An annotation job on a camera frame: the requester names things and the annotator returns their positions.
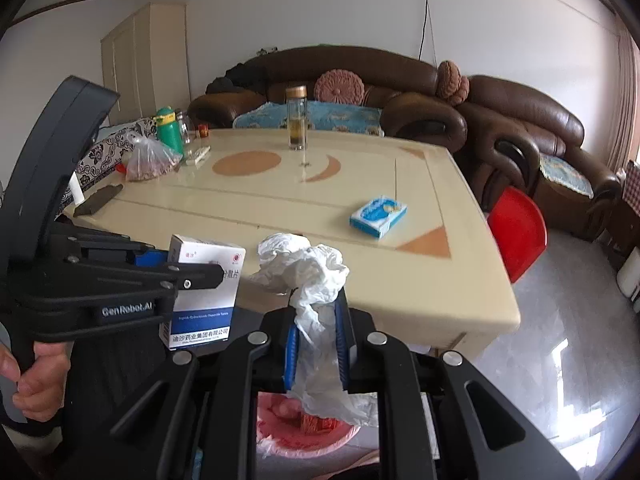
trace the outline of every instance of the sofa armrest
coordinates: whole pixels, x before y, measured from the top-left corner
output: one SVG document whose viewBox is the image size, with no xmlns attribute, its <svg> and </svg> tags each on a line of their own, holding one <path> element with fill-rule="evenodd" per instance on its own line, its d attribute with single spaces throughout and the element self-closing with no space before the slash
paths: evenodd
<svg viewBox="0 0 640 480">
<path fill-rule="evenodd" d="M 468 143 L 474 155 L 501 171 L 517 188 L 529 192 L 540 168 L 540 150 L 519 124 L 473 103 L 458 111 L 466 119 Z"/>
<path fill-rule="evenodd" d="M 583 149 L 567 146 L 564 160 L 580 171 L 591 183 L 595 200 L 617 199 L 622 194 L 622 186 L 613 171 Z"/>
<path fill-rule="evenodd" d="M 392 98 L 382 109 L 380 126 L 387 137 L 444 146 L 451 153 L 466 142 L 466 122 L 446 102 L 417 92 Z"/>
<path fill-rule="evenodd" d="M 217 128 L 231 128 L 238 115 L 245 114 L 265 104 L 263 95 L 244 90 L 205 94 L 191 101 L 187 111 L 196 123 L 209 123 Z"/>
</svg>

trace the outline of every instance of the beige table top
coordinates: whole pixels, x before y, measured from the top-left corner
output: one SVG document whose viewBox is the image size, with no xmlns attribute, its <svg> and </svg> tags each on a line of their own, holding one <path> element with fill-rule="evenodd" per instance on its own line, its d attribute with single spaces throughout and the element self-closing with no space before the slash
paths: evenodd
<svg viewBox="0 0 640 480">
<path fill-rule="evenodd" d="M 342 252 L 351 269 L 350 306 L 369 311 L 379 330 L 406 342 L 448 348 L 482 333 L 485 346 L 519 325 L 494 239 L 446 149 L 311 132 L 303 166 L 303 155 L 287 149 L 284 130 L 212 130 L 203 142 L 212 155 L 199 168 L 126 183 L 80 224 L 158 248 L 168 247 L 171 234 L 232 242 L 247 250 L 243 275 L 258 269 L 255 250 L 263 238 L 303 234 Z M 114 174 L 97 187 L 118 180 Z M 382 194 L 408 210 L 376 240 L 351 228 L 349 216 Z"/>
</svg>

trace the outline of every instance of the blue tissue package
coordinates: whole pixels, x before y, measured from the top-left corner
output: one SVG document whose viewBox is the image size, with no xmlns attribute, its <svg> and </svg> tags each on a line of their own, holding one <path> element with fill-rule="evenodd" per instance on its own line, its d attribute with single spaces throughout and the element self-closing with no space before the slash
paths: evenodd
<svg viewBox="0 0 640 480">
<path fill-rule="evenodd" d="M 368 235 L 382 238 L 405 213 L 406 204 L 380 196 L 352 214 L 349 224 Z"/>
</svg>

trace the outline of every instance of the gold bottle cap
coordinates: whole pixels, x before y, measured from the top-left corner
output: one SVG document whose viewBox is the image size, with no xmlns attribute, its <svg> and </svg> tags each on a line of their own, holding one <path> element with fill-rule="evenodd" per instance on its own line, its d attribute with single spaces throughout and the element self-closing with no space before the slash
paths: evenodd
<svg viewBox="0 0 640 480">
<path fill-rule="evenodd" d="M 287 99 L 302 99 L 306 97 L 306 86 L 293 86 L 292 88 L 287 88 L 285 90 L 285 95 Z"/>
</svg>

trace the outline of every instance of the white wall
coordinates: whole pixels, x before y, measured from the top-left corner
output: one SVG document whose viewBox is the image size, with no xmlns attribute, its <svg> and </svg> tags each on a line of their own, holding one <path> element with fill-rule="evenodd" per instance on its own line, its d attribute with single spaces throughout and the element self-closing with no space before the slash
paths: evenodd
<svg viewBox="0 0 640 480">
<path fill-rule="evenodd" d="M 138 0 L 142 5 L 149 0 Z M 418 56 L 424 0 L 176 0 L 187 3 L 191 95 L 262 47 L 356 44 Z M 433 58 L 426 38 L 422 58 Z"/>
<path fill-rule="evenodd" d="M 50 10 L 10 28 L 0 41 L 0 180 L 40 112 L 73 74 L 102 84 L 100 40 L 132 11 L 132 0 L 91 0 Z"/>
<path fill-rule="evenodd" d="M 45 12 L 0 41 L 2 182 L 60 81 L 73 73 L 101 82 L 100 39 L 148 1 L 187 3 L 194 97 L 262 47 L 359 44 L 417 57 L 424 17 L 424 0 L 92 0 Z M 424 60 L 452 59 L 466 74 L 547 92 L 582 120 L 585 147 L 605 157 L 618 51 L 613 17 L 602 3 L 430 0 L 430 6 Z"/>
<path fill-rule="evenodd" d="M 584 124 L 607 158 L 618 92 L 618 37 L 599 0 L 430 0 L 438 61 L 533 86 Z"/>
</svg>

